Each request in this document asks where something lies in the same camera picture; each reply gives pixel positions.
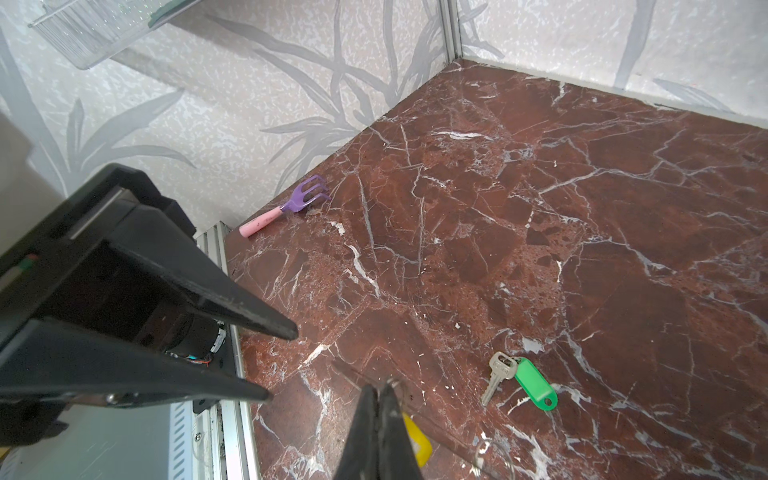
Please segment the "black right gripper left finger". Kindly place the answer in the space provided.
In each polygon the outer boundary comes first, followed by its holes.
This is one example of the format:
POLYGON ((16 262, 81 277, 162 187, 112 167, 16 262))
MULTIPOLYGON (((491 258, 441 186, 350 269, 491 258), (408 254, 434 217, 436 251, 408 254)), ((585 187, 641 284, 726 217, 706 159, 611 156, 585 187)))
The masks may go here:
POLYGON ((378 478, 378 392, 362 388, 334 479, 378 478))

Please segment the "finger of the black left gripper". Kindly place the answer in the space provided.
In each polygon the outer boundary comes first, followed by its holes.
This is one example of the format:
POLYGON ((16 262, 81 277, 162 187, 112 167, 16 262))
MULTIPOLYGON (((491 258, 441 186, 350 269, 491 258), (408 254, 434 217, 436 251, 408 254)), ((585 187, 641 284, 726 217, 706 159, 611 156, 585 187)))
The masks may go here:
POLYGON ((167 285, 192 311, 279 339, 298 338, 295 322, 237 285, 160 210, 134 208, 107 242, 167 285))
MULTIPOLYGON (((56 320, 28 321, 1 349, 1 400, 8 403, 91 396, 132 408, 191 400, 214 382, 200 366, 56 320)), ((245 397, 266 402, 271 394, 245 380, 245 397)))

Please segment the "key with green tag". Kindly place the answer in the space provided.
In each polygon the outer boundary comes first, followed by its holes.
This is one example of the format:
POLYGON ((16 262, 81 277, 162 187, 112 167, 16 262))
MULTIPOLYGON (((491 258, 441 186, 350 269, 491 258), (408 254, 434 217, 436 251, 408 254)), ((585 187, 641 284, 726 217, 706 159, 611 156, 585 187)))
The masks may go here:
POLYGON ((558 405, 555 389, 527 358, 512 357, 503 352, 495 352, 488 361, 490 367, 489 383, 480 403, 487 406, 499 385, 514 379, 527 394, 534 405, 542 411, 554 410, 558 405))

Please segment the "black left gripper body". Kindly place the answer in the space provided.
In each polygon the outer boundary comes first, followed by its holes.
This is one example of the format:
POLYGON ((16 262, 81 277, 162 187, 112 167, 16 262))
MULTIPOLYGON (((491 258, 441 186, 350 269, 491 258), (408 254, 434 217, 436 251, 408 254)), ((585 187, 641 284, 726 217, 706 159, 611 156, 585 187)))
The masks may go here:
MULTIPOLYGON (((145 347, 167 349, 192 317, 182 298, 159 279, 113 251, 107 237, 136 207, 163 212, 190 238, 178 204, 138 170, 111 165, 57 208, 2 260, 8 284, 1 291, 1 349, 32 319, 49 319, 145 347)), ((63 410, 74 403, 107 408, 94 397, 69 402, 1 400, 1 442, 31 445, 66 427, 63 410)))

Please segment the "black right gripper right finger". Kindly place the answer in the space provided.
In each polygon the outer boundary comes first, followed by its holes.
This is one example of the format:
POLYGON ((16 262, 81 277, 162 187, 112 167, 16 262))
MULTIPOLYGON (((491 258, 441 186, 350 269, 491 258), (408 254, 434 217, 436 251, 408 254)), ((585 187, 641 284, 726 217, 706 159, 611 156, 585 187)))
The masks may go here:
POLYGON ((377 415, 377 478, 422 480, 403 412, 390 384, 379 390, 377 415))

